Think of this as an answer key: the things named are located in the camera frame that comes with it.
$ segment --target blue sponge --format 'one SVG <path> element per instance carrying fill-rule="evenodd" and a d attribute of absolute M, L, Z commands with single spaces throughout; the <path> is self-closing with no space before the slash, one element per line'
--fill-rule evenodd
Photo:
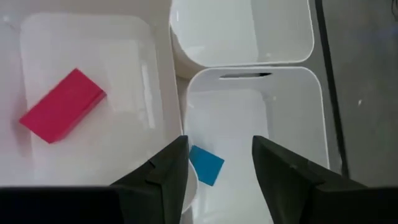
<path fill-rule="evenodd" d="M 199 180 L 205 184 L 213 186 L 216 182 L 218 173 L 220 173 L 221 167 L 223 166 L 224 159 L 215 156 L 198 146 L 192 146 L 189 158 L 198 174 Z"/>

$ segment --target gray surface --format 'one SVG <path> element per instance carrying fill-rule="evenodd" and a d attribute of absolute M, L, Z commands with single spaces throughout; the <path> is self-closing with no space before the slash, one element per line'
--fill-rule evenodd
<path fill-rule="evenodd" d="M 323 8 L 351 178 L 398 185 L 398 22 L 391 0 L 324 0 Z"/>

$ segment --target white tray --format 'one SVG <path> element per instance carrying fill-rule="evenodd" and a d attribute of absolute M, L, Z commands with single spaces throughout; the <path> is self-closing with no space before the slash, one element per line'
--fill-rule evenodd
<path fill-rule="evenodd" d="M 213 187 L 199 183 L 195 224 L 272 223 L 252 161 L 254 135 L 328 167 L 321 88 L 306 68 L 200 72 L 188 86 L 184 131 L 191 145 L 225 160 Z"/>
<path fill-rule="evenodd" d="M 170 4 L 1 1 L 0 185 L 107 185 L 181 135 Z M 47 144 L 18 119 L 75 67 L 108 96 Z"/>

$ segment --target white plastic bin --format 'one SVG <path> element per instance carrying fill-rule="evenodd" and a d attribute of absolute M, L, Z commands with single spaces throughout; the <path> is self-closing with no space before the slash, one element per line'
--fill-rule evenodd
<path fill-rule="evenodd" d="M 302 62 L 314 45 L 308 0 L 173 0 L 170 23 L 188 67 Z"/>
<path fill-rule="evenodd" d="M 170 5 L 0 2 L 0 185 L 107 185 L 181 135 Z M 75 67 L 108 96 L 47 144 L 18 119 Z"/>
<path fill-rule="evenodd" d="M 254 135 L 329 166 L 320 84 L 302 67 L 201 71 L 187 90 L 184 131 L 190 144 L 225 160 L 213 187 L 199 183 L 195 224 L 272 223 L 252 161 Z"/>

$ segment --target pink sponge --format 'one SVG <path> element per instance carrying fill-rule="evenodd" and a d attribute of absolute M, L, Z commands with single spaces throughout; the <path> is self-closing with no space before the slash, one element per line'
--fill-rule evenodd
<path fill-rule="evenodd" d="M 19 122 L 48 143 L 63 139 L 106 93 L 77 68 Z"/>

